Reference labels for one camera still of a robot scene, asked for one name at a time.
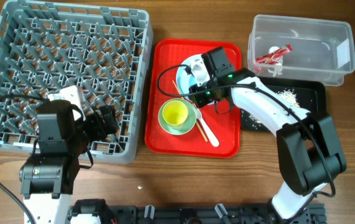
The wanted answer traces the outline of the green bowl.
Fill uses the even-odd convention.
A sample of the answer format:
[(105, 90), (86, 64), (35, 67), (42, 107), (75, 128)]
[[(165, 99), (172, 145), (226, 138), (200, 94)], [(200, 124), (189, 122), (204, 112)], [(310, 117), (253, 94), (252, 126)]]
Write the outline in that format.
[(167, 102), (166, 101), (159, 109), (159, 113), (158, 113), (159, 124), (165, 132), (167, 132), (171, 135), (179, 136), (179, 135), (186, 134), (194, 127), (194, 125), (196, 123), (196, 110), (193, 107), (193, 105), (191, 105), (187, 100), (183, 100), (183, 99), (179, 99), (179, 98), (175, 98), (175, 99), (171, 99), (171, 100), (181, 100), (187, 105), (188, 118), (184, 122), (184, 124), (180, 127), (174, 128), (174, 127), (169, 126), (162, 117), (162, 110), (163, 110), (164, 104)]

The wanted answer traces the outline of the yellow cup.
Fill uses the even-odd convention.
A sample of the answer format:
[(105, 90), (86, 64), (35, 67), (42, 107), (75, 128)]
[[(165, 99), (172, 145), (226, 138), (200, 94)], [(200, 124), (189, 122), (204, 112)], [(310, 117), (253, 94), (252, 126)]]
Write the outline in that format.
[(188, 107), (181, 100), (170, 100), (164, 104), (162, 117), (169, 126), (180, 127), (188, 118)]

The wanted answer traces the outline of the red snack wrapper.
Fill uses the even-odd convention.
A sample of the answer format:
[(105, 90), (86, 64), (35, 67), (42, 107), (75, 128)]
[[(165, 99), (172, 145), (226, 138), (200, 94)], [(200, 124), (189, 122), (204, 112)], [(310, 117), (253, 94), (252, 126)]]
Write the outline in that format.
[(275, 65), (282, 59), (285, 54), (290, 53), (292, 50), (293, 49), (291, 45), (284, 45), (283, 47), (277, 48), (275, 51), (267, 55), (256, 58), (256, 63)]

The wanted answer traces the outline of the white tissue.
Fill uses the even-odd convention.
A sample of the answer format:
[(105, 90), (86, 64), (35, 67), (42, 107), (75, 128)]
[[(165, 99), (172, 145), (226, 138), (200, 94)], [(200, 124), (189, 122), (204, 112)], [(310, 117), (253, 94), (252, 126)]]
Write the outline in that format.
[(273, 46), (269, 49), (269, 53), (272, 54), (271, 59), (275, 62), (273, 67), (267, 69), (269, 73), (272, 74), (273, 77), (279, 76), (282, 74), (282, 64), (283, 64), (283, 55), (280, 55), (278, 58), (274, 56), (275, 51), (280, 48), (277, 46)]

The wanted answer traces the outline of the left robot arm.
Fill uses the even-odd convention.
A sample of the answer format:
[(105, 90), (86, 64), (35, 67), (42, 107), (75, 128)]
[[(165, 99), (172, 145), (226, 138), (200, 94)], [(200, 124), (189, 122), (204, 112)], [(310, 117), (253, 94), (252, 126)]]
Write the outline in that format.
[(26, 223), (117, 223), (103, 199), (71, 201), (74, 180), (89, 154), (89, 143), (118, 130), (113, 106), (101, 106), (85, 116), (67, 100), (53, 100), (38, 108), (39, 136), (19, 172), (27, 209)]

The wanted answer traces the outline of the rice and shell scraps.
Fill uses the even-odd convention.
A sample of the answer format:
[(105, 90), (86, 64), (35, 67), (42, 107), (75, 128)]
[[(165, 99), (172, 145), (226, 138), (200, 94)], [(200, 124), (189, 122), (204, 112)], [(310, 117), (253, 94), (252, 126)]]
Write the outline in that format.
[[(285, 101), (295, 105), (296, 107), (300, 107), (300, 104), (297, 100), (297, 94), (294, 93), (294, 90), (290, 89), (284, 89), (282, 91), (277, 91), (276, 92), (279, 97), (283, 98)], [(252, 127), (255, 130), (259, 130), (260, 128), (265, 128), (265, 126), (252, 114), (248, 115), (248, 118), (246, 118), (246, 121), (252, 121)]]

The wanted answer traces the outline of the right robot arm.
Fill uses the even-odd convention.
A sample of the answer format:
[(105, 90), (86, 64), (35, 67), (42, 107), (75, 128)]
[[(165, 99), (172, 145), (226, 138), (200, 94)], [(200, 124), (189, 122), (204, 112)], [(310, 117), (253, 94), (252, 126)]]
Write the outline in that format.
[(328, 113), (312, 113), (287, 102), (246, 68), (194, 65), (185, 71), (195, 79), (189, 97), (197, 107), (228, 100), (255, 116), (277, 138), (284, 182), (270, 203), (274, 221), (290, 222), (313, 198), (335, 196), (333, 181), (347, 165)]

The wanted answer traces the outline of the white plastic fork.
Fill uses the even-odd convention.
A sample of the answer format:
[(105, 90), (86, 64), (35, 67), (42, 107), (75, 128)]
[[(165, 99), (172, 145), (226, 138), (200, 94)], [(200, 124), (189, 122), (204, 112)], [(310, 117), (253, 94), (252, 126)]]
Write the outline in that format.
[(217, 137), (214, 135), (214, 133), (212, 132), (212, 130), (210, 129), (210, 127), (207, 125), (207, 123), (205, 122), (205, 120), (203, 119), (203, 115), (201, 113), (201, 111), (197, 108), (196, 109), (196, 117), (199, 120), (206, 136), (208, 137), (209, 142), (211, 143), (211, 145), (213, 147), (218, 147), (219, 146), (219, 141), (217, 139)]

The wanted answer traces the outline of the wooden chopstick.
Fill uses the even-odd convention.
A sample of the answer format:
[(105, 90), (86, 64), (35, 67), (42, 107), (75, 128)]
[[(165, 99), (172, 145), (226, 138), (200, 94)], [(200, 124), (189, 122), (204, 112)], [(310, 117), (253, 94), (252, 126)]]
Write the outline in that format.
[[(174, 80), (172, 80), (172, 83), (175, 86), (176, 90), (178, 91), (179, 95), (181, 95), (182, 93), (180, 92), (180, 90), (179, 90), (179, 88), (178, 88), (178, 86), (177, 86), (177, 84), (175, 83)], [(196, 127), (198, 128), (200, 134), (202, 135), (203, 139), (205, 140), (205, 142), (208, 142), (208, 138), (207, 138), (206, 134), (204, 133), (204, 131), (202, 130), (202, 127), (200, 126), (200, 124), (199, 124), (197, 119), (196, 119), (196, 123), (195, 124), (196, 124)]]

